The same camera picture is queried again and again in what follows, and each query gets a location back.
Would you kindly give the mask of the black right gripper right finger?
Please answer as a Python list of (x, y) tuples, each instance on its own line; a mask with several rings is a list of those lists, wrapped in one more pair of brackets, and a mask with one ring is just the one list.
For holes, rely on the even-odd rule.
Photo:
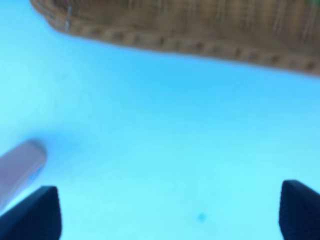
[(283, 181), (278, 223), (285, 240), (319, 240), (320, 194), (300, 181)]

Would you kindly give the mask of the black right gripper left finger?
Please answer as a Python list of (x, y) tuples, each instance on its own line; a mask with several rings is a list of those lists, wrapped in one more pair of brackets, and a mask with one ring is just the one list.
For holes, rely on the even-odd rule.
[(42, 186), (0, 217), (1, 240), (59, 240), (62, 214), (58, 188)]

